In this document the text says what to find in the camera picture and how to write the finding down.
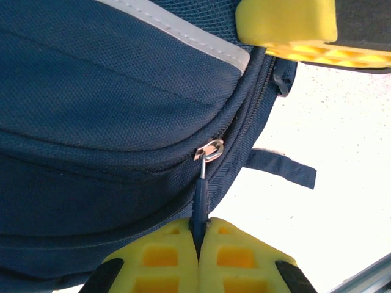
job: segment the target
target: gray reflective trim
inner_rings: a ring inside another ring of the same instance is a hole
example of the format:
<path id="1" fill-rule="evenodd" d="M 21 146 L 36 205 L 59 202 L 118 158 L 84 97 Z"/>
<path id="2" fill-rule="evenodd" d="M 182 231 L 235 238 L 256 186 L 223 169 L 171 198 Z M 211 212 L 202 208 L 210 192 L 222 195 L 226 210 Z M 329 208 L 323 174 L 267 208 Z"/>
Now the gray reflective trim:
<path id="1" fill-rule="evenodd" d="M 164 10 L 148 0 L 96 0 L 136 17 L 181 42 L 210 56 L 227 62 L 242 74 L 250 60 L 250 54 L 215 35 L 209 34 L 191 23 Z"/>

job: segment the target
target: fabric strap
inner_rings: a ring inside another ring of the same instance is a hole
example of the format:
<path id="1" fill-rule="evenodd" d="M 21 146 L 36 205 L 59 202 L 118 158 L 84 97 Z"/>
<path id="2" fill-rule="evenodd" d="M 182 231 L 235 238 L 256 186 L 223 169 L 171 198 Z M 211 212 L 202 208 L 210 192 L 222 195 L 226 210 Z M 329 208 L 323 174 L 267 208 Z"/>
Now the fabric strap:
<path id="1" fill-rule="evenodd" d="M 316 170 L 281 154 L 252 149 L 245 168 L 265 171 L 310 189 L 315 187 Z"/>

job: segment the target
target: navy blue backpack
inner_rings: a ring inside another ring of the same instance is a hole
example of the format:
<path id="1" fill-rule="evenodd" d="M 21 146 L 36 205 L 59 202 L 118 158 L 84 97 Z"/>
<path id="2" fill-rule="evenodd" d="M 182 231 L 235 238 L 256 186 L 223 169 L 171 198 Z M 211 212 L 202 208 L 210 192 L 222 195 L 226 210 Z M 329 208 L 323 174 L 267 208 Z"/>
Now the navy blue backpack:
<path id="1" fill-rule="evenodd" d="M 189 217 L 211 139 L 211 210 L 242 167 L 313 188 L 314 169 L 252 150 L 296 64 L 238 41 L 238 2 L 0 0 L 0 292 L 81 284 Z"/>

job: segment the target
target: zipper pull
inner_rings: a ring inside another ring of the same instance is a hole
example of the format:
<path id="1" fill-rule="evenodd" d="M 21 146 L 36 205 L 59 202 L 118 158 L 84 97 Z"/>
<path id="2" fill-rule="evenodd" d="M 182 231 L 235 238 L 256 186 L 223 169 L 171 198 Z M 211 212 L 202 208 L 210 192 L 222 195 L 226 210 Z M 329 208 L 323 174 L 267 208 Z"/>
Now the zipper pull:
<path id="1" fill-rule="evenodd" d="M 201 246 L 209 221 L 208 181 L 205 179 L 206 163 L 219 158 L 223 150 L 224 142 L 222 139 L 215 139 L 198 148 L 194 155 L 195 161 L 201 159 L 201 174 L 195 187 L 193 210 L 189 225 L 198 259 L 200 259 Z"/>

